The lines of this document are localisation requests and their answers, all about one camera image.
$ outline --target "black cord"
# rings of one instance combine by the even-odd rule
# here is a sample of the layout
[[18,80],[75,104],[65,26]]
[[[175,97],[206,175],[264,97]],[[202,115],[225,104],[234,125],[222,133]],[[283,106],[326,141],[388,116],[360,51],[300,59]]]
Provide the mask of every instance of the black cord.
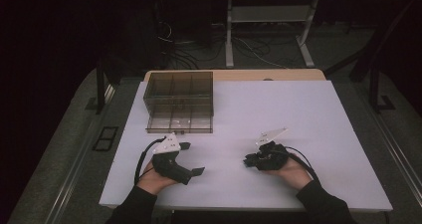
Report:
[[182,56],[182,55],[177,54],[177,53],[174,53],[174,56],[176,56],[177,59],[179,59],[179,61],[185,61],[187,64],[189,64],[190,70],[192,70],[192,67],[190,65],[193,65],[193,67],[195,67],[195,69],[200,70],[198,65],[196,65],[196,62],[190,60],[188,57]]
[[[255,41],[256,43],[261,43],[263,44],[263,46],[261,47],[266,47],[266,46],[270,46],[270,45],[286,45],[289,44],[291,42],[295,42],[296,41],[296,35],[295,38],[290,39],[288,41],[285,42],[273,42],[275,40],[275,38],[280,38],[280,34],[282,33],[282,28],[281,25],[277,25],[277,31],[275,33],[272,33],[273,35],[271,36],[270,41],[266,42],[260,38],[248,38],[249,40]],[[253,30],[251,27],[248,29],[249,34],[251,35],[251,37],[256,34],[258,32],[260,32],[260,29],[255,29]]]
[[[212,38],[211,43],[217,43],[223,41],[224,43],[224,36],[217,36],[215,38]],[[198,44],[196,41],[192,41],[192,43],[186,43],[186,44],[178,44],[175,43],[178,49],[183,49],[183,51],[198,51],[198,50],[205,50],[209,49],[209,46],[206,46],[204,44]]]
[[175,60],[175,62],[176,62],[176,65],[178,65],[178,62],[180,62],[180,63],[182,63],[182,64],[180,64],[184,69],[188,69],[188,70],[192,70],[192,67],[190,66],[190,64],[189,63],[187,63],[186,61],[184,61],[184,60],[182,60],[182,59],[180,59],[179,57],[177,57],[177,56],[173,56],[173,55],[169,55],[172,59],[174,59]]
[[150,170],[152,170],[152,169],[154,169],[154,167],[151,167],[151,168],[149,168],[148,170],[144,171],[144,172],[142,173],[142,175],[140,175],[140,176],[139,176],[139,179],[140,179],[143,175],[145,175],[148,171],[150,171]]
[[223,48],[223,45],[224,45],[224,42],[221,42],[221,44],[220,44],[220,46],[219,46],[219,48],[218,48],[218,50],[217,50],[217,53],[216,53],[214,56],[212,56],[211,58],[206,58],[206,59],[197,59],[196,57],[194,57],[194,56],[192,56],[191,54],[189,54],[189,53],[187,53],[187,52],[183,51],[182,49],[176,49],[176,50],[177,50],[178,52],[180,52],[180,53],[185,54],[187,57],[192,58],[193,60],[195,60],[195,61],[197,61],[197,62],[210,62],[210,61],[215,60],[215,59],[216,59],[216,58],[220,55],[221,50],[222,50],[222,48]]
[[[251,44],[249,44],[249,46],[251,48],[253,48],[253,50],[261,51],[263,56],[271,53],[271,47],[270,47],[269,43],[264,42],[263,40],[261,40],[259,38],[247,38],[247,39],[254,42],[254,43],[262,44],[261,46],[258,46],[258,47],[255,47],[255,46],[253,47],[253,46],[251,46]],[[264,51],[261,50],[261,48],[266,48],[267,51],[264,52]]]
[[310,168],[313,168],[312,166],[311,166],[311,163],[310,163],[310,161],[304,156],[304,154],[303,153],[301,153],[299,150],[297,150],[297,149],[295,149],[295,148],[292,148],[292,147],[289,147],[289,146],[285,146],[285,148],[288,148],[288,149],[291,149],[291,150],[294,150],[294,151],[296,151],[296,152],[298,152],[306,161],[307,161],[307,163],[308,163],[308,166],[310,167]]
[[385,217],[385,223],[389,224],[390,223],[390,216],[388,216],[388,212],[384,212],[384,217]]
[[137,162],[136,171],[134,173],[134,179],[133,179],[134,185],[136,185],[136,183],[139,181],[139,178],[140,178],[139,177],[139,172],[140,172],[140,169],[142,167],[143,161],[145,160],[146,153],[149,151],[149,149],[153,145],[155,145],[158,142],[163,142],[164,140],[165,140],[165,137],[164,138],[157,139],[156,141],[150,143],[149,146],[145,149],[145,151],[140,155],[139,161]]
[[298,162],[302,167],[304,167],[307,172],[313,177],[314,181],[320,185],[319,178],[317,177],[316,172],[311,167],[307,166],[307,164],[304,163],[298,156],[292,153],[290,153],[289,157],[294,161]]
[[250,56],[250,55],[245,54],[244,52],[241,51],[241,49],[243,49],[247,52],[250,52],[252,54],[256,54],[257,56],[260,56],[260,57],[263,57],[263,56],[268,54],[268,53],[261,51],[260,49],[257,49],[257,48],[251,47],[251,46],[248,47],[248,46],[245,45],[245,43],[246,42],[243,41],[242,39],[233,37],[232,44],[235,45],[235,48],[245,57],[257,59],[256,56]]

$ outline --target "wire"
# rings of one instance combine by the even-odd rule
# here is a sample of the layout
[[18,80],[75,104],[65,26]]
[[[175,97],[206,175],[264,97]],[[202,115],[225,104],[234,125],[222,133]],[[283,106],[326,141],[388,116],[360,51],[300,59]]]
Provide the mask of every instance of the wire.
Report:
[[216,59],[216,58],[220,55],[221,50],[222,50],[222,48],[223,48],[223,45],[224,45],[224,42],[222,42],[222,43],[220,44],[220,46],[219,46],[219,48],[218,48],[218,50],[217,50],[217,53],[216,53],[214,56],[212,56],[212,57],[210,57],[210,58],[206,58],[206,59],[198,59],[198,58],[196,58],[196,57],[192,56],[192,54],[187,53],[187,52],[185,52],[185,51],[183,51],[183,50],[181,50],[181,49],[176,49],[176,50],[177,50],[178,52],[180,52],[180,53],[185,54],[187,57],[190,57],[190,58],[192,58],[193,60],[195,60],[195,61],[197,61],[197,62],[210,62],[210,61],[215,60],[215,59]]
[[162,23],[162,24],[164,24],[164,25],[166,25],[167,27],[168,27],[168,35],[167,35],[167,37],[165,37],[165,38],[169,38],[170,36],[171,36],[171,32],[172,32],[172,30],[171,30],[171,26],[168,24],[168,23],[166,23],[166,22],[159,22],[160,24]]
[[[260,38],[254,38],[254,39],[249,38],[249,39],[253,40],[257,43],[264,44],[264,46],[262,46],[262,47],[270,46],[270,45],[286,45],[286,44],[289,44],[291,42],[294,42],[297,39],[297,36],[295,36],[293,39],[290,39],[290,40],[285,41],[285,42],[273,42],[276,38],[283,37],[283,36],[281,36],[281,33],[282,33],[282,30],[286,30],[286,28],[287,28],[286,25],[287,25],[287,23],[281,23],[281,24],[278,23],[277,26],[276,26],[277,30],[275,32],[271,33],[271,39],[268,42],[265,42]],[[248,33],[251,36],[254,36],[255,34],[257,34],[257,32],[259,33],[260,31],[266,31],[266,32],[268,31],[268,29],[261,30],[261,29],[253,29],[252,27],[246,27],[246,29],[248,30]],[[291,30],[290,32],[295,32],[295,33],[298,32],[298,31],[293,30],[293,29],[290,29],[290,30]]]
[[163,142],[164,140],[165,140],[165,137],[153,141],[152,143],[149,144],[149,146],[146,147],[145,151],[140,155],[139,161],[137,162],[136,170],[134,172],[134,178],[133,178],[134,185],[136,185],[136,183],[139,181],[139,178],[140,178],[139,177],[139,171],[140,171],[140,169],[142,167],[143,161],[145,160],[146,153],[149,151],[149,149],[153,145],[155,145],[158,142]]
[[175,64],[176,64],[176,67],[173,66],[174,69],[178,70],[179,65],[180,65],[181,67],[183,67],[184,70],[186,70],[186,69],[192,70],[192,67],[187,62],[181,60],[180,58],[174,57],[174,56],[171,56],[171,58],[174,59]]
[[174,43],[174,41],[162,38],[162,37],[158,37],[159,40],[164,41],[164,42],[169,42],[169,43]]
[[235,40],[238,40],[238,41],[240,41],[240,42],[242,42],[243,44],[245,44],[250,50],[251,50],[251,52],[252,52],[252,54],[254,54],[255,55],[255,57],[257,57],[259,60],[261,60],[261,61],[263,61],[263,62],[265,62],[265,63],[268,63],[268,64],[270,64],[270,65],[273,65],[273,66],[276,66],[276,67],[281,67],[281,68],[284,68],[284,69],[288,69],[287,67],[285,67],[285,66],[282,66],[282,65],[279,65],[279,64],[275,64],[275,63],[272,63],[272,62],[269,62],[269,61],[267,61],[267,60],[265,60],[265,59],[263,59],[263,58],[261,58],[260,56],[258,56],[254,51],[253,51],[253,49],[245,42],[245,41],[243,41],[242,39],[240,39],[240,38],[236,38],[236,37],[233,37],[233,39],[235,39]]
[[304,154],[303,153],[301,153],[299,150],[297,150],[297,149],[295,149],[295,148],[292,148],[292,147],[289,147],[289,146],[285,146],[285,148],[288,148],[288,149],[291,149],[291,150],[294,150],[294,151],[296,151],[296,152],[298,152],[306,161],[307,161],[307,163],[308,163],[308,165],[310,166],[310,168],[313,168],[312,166],[311,166],[311,163],[310,163],[310,161],[307,159],[307,157],[306,156],[304,156]]
[[313,168],[311,168],[310,166],[308,166],[306,163],[304,163],[298,156],[290,153],[289,158],[293,159],[294,161],[296,161],[298,164],[300,164],[304,169],[307,170],[307,172],[314,178],[314,181],[320,185],[319,182],[319,178],[317,177],[316,172],[314,171]]
[[183,41],[183,42],[176,42],[174,44],[176,45],[183,45],[183,44],[193,44],[196,43],[195,41]]
[[[255,42],[255,43],[258,43],[258,44],[260,44],[260,46],[258,46],[258,47],[252,47],[251,45],[251,47],[254,49],[254,50],[258,50],[258,51],[260,51],[261,53],[262,53],[262,56],[264,56],[264,55],[267,55],[267,54],[270,54],[271,53],[271,47],[270,47],[270,43],[267,43],[267,42],[264,42],[263,40],[261,40],[261,39],[259,39],[259,38],[249,38],[249,40],[251,40],[251,41],[253,41],[253,42]],[[267,51],[262,51],[262,50],[260,50],[261,48],[266,48],[267,49]]]
[[139,176],[139,179],[140,179],[143,175],[145,175],[148,171],[150,171],[150,170],[152,170],[152,169],[154,169],[154,167],[151,167],[151,168],[149,168],[148,170],[144,171],[144,172],[142,173],[142,175],[140,175],[140,176]]
[[[235,45],[236,49],[240,53],[242,53],[242,55],[244,55],[246,57],[249,57],[249,58],[256,58],[255,57],[256,55],[258,55],[260,57],[263,57],[264,55],[267,55],[268,54],[268,53],[265,53],[265,52],[261,51],[259,48],[252,48],[251,47],[252,48],[252,50],[251,50],[251,48],[245,46],[244,43],[240,43],[237,40],[233,40],[232,43]],[[255,53],[256,55],[255,56],[249,56],[248,54],[245,54],[241,49],[246,50],[247,52],[250,52],[250,53]]]
[[388,216],[388,212],[384,211],[384,217],[385,217],[385,223],[389,224],[390,223],[390,217]]
[[196,64],[195,61],[190,60],[188,57],[184,57],[180,54],[174,53],[174,56],[179,60],[179,61],[185,61],[185,63],[189,64],[190,69],[192,70],[192,67],[190,65],[193,65],[195,67],[195,69],[200,70],[198,65]]

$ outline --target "white tag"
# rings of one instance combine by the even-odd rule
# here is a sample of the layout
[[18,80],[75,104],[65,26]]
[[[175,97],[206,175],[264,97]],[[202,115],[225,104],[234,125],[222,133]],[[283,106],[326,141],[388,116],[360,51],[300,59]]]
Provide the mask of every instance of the white tag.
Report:
[[152,153],[158,154],[158,153],[165,153],[165,152],[173,152],[173,151],[179,151],[180,144],[177,141],[176,135],[171,133],[163,142],[161,142],[153,151]]
[[260,138],[258,139],[258,141],[255,144],[257,144],[257,146],[267,144],[267,143],[273,141],[274,139],[276,139],[276,137],[278,137],[280,134],[284,133],[287,130],[288,129],[286,127],[284,127],[282,129],[276,129],[276,130],[263,132],[263,133],[261,133]]

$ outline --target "gray floor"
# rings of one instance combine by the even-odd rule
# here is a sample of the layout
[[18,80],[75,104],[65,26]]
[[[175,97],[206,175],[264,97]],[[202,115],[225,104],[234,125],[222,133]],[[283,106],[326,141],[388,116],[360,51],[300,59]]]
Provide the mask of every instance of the gray floor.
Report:
[[[307,44],[318,69],[324,70],[362,48],[373,32],[352,30],[347,35],[344,33],[345,29],[341,24],[312,28]],[[200,46],[189,41],[182,41],[183,44],[177,47],[198,60],[217,56],[212,61],[198,61],[197,66],[201,69],[225,69],[224,47],[219,50],[224,38],[218,26],[215,30],[216,42],[212,49],[199,49]],[[254,58],[256,56],[245,49],[243,42],[250,47],[260,47],[254,51],[266,54],[262,58],[270,63],[305,69],[294,42],[300,30],[299,25],[235,27],[235,69],[277,67]],[[183,66],[186,65],[180,61],[174,62],[169,69],[181,69]],[[333,82],[362,147],[394,208],[388,214],[390,223],[421,223],[422,207],[390,154],[387,140],[377,123],[380,120],[385,123],[416,173],[422,176],[422,118],[384,76],[380,81],[380,94],[388,96],[396,110],[373,114],[366,101],[367,81],[362,84],[351,83],[347,77],[351,68],[352,64],[328,79]],[[54,206],[63,208],[57,209],[59,214],[56,219],[55,216],[50,216],[49,223],[54,223],[52,220],[56,220],[56,223],[104,223],[107,220],[111,210],[99,206],[98,202],[140,80],[141,78],[123,79],[103,113],[98,115],[95,111],[86,110],[89,100],[96,96],[95,71],[87,75],[75,93],[9,223],[45,223]],[[99,127],[107,125],[118,126],[116,142],[111,151],[91,151],[90,148],[99,135]],[[70,173],[70,170],[79,170],[80,174]],[[62,206],[60,203],[55,205],[58,195],[64,197]],[[383,213],[353,213],[353,216],[359,223],[386,223]]]

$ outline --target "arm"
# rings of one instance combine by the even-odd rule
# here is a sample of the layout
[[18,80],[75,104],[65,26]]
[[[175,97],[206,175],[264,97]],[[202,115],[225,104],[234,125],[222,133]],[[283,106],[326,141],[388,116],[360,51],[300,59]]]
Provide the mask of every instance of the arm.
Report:
[[290,186],[298,190],[297,197],[307,209],[312,223],[356,223],[350,215],[347,204],[329,195],[310,178],[302,166],[291,158],[281,169],[265,172],[282,177]]
[[126,199],[114,209],[106,224],[150,223],[157,194],[176,181],[158,174],[149,162],[139,182],[133,186]]

